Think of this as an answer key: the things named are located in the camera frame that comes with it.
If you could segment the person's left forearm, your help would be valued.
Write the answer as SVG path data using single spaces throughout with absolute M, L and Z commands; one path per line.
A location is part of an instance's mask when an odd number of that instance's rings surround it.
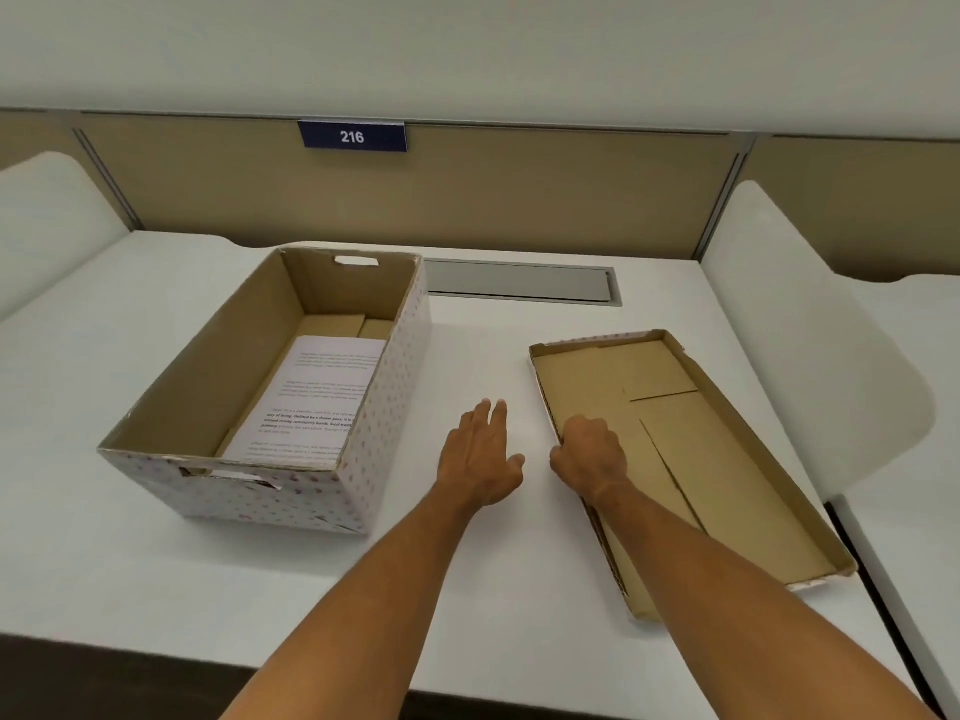
M 398 720 L 452 559 L 489 501 L 436 484 L 303 618 L 220 720 Z

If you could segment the printed white paper stack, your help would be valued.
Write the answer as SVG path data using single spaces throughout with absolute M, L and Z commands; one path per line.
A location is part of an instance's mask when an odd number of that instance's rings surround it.
M 222 448 L 222 459 L 333 470 L 385 346 L 377 338 L 296 337 Z

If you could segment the dotted white cardboard box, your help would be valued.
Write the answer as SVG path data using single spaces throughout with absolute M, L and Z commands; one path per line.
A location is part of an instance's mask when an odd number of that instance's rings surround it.
M 276 248 L 98 446 L 186 518 L 338 534 L 373 528 L 429 344 L 422 256 Z M 231 462 L 221 452 L 299 336 L 386 342 L 331 470 Z

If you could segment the person's right forearm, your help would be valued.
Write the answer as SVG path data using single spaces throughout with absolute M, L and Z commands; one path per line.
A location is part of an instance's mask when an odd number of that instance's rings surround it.
M 798 596 L 629 481 L 575 490 L 627 550 L 720 720 L 938 720 Z

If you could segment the beige partition panel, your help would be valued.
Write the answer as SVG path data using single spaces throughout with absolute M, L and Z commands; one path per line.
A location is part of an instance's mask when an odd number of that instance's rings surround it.
M 0 171 L 45 153 L 70 156 L 90 176 L 130 230 L 142 222 L 83 130 L 77 111 L 0 107 Z
M 960 277 L 960 139 L 763 134 L 746 181 L 842 276 Z
M 406 152 L 305 145 L 294 119 L 84 114 L 142 229 L 251 248 L 317 241 L 694 257 L 744 134 L 415 123 Z

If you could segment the person's right hand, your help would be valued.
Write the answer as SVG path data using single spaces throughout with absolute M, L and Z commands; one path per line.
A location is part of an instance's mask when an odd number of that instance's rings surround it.
M 571 416 L 562 427 L 559 446 L 572 461 L 572 482 L 561 482 L 597 512 L 634 487 L 619 437 L 605 419 Z

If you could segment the blue number sign plate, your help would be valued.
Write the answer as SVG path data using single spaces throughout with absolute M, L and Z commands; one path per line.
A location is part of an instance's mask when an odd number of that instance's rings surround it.
M 320 151 L 406 154 L 406 125 L 402 121 L 298 119 L 306 149 Z

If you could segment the white desk divider panel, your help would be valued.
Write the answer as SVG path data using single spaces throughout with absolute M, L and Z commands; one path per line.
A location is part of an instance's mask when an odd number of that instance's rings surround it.
M 43 152 L 0 171 L 0 323 L 130 233 L 66 154 Z
M 736 185 L 701 265 L 823 502 L 930 434 L 929 382 L 757 182 Z

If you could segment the dotted cardboard box lid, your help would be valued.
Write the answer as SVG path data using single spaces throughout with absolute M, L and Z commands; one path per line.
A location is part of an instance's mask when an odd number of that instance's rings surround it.
M 603 420 L 630 482 L 794 592 L 846 579 L 858 563 L 795 482 L 669 331 L 529 347 L 561 440 L 569 420 Z

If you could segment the person's left hand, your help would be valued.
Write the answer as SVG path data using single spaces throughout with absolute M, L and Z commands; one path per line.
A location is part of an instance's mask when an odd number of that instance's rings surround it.
M 496 505 L 519 487 L 506 484 L 508 406 L 484 399 L 464 412 L 438 459 L 437 484 L 475 514 Z

